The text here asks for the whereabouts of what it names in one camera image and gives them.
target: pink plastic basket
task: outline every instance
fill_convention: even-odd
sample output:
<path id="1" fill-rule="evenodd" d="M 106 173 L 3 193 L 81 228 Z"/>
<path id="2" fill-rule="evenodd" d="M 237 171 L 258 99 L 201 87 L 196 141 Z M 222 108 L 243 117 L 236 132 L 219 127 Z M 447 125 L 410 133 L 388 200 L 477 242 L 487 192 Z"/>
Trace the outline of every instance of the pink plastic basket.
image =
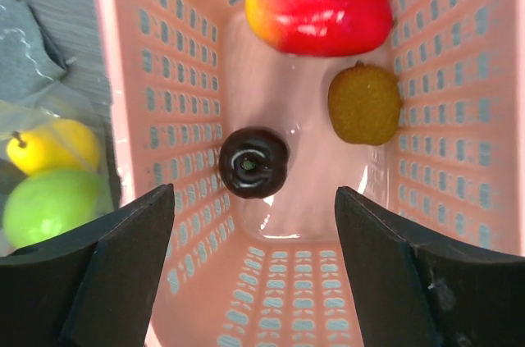
<path id="1" fill-rule="evenodd" d="M 339 185 L 523 253 L 525 0 L 391 0 L 390 41 L 359 57 L 400 77 L 402 128 L 380 148 L 343 144 L 327 117 L 327 86 L 357 59 L 279 54 L 250 32 L 243 1 L 98 0 L 124 202 L 176 190 L 148 347 L 362 345 Z M 279 130 L 292 152 L 285 187 L 265 200 L 234 198 L 217 172 L 221 141 L 250 124 Z"/>

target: green apple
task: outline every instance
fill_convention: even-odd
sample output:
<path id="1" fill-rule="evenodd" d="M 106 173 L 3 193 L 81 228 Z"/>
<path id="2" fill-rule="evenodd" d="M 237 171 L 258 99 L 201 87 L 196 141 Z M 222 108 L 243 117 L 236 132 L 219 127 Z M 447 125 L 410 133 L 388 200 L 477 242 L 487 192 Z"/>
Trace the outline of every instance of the green apple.
<path id="1" fill-rule="evenodd" d="M 19 249 L 92 221 L 102 187 L 101 178 L 87 171 L 61 169 L 28 177 L 7 200 L 7 240 Z"/>

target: toy fruit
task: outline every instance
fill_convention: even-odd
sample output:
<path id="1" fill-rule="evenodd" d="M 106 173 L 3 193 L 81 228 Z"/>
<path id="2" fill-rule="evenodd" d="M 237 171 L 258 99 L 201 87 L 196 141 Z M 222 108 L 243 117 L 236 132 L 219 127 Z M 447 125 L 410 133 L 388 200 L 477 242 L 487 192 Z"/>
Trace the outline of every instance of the toy fruit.
<path id="1" fill-rule="evenodd" d="M 370 52 L 388 37 L 389 0 L 246 0 L 253 32 L 296 55 L 341 57 Z"/>
<path id="2" fill-rule="evenodd" d="M 328 90 L 328 113 L 336 134 L 350 144 L 379 146 L 398 130 L 398 80 L 379 66 L 358 62 L 336 75 Z"/>
<path id="3" fill-rule="evenodd" d="M 101 178 L 87 171 L 60 169 L 28 177 L 7 200 L 7 240 L 18 249 L 92 221 L 102 187 Z"/>
<path id="4" fill-rule="evenodd" d="M 52 119 L 32 130 L 13 132 L 7 156 L 26 175 L 58 168 L 97 171 L 100 146 L 84 124 Z"/>
<path id="5" fill-rule="evenodd" d="M 226 138 L 219 154 L 219 172 L 233 194 L 266 198 L 285 183 L 289 157 L 288 145 L 275 131 L 247 127 Z"/>

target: yellow fruit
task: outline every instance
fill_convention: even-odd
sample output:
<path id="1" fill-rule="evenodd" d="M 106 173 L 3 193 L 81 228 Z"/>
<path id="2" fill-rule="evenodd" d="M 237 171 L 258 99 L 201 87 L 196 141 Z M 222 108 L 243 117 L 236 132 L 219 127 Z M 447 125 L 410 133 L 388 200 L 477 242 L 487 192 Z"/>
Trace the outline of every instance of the yellow fruit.
<path id="1" fill-rule="evenodd" d="M 97 171 L 100 146 L 89 127 L 68 119 L 52 119 L 32 130 L 15 131 L 7 156 L 26 175 L 68 168 Z"/>
<path id="2" fill-rule="evenodd" d="M 395 75 L 358 62 L 336 75 L 328 90 L 334 131 L 350 144 L 379 146 L 399 127 L 401 97 Z"/>

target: yellow pear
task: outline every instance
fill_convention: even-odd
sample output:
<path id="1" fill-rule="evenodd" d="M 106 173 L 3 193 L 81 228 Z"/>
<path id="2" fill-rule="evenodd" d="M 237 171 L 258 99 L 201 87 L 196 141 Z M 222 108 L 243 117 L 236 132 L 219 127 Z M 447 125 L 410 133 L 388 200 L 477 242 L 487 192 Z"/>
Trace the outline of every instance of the yellow pear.
<path id="1" fill-rule="evenodd" d="M 100 145 L 93 131 L 69 119 L 52 119 L 27 131 L 15 131 L 7 156 L 26 175 L 68 168 L 95 172 Z"/>

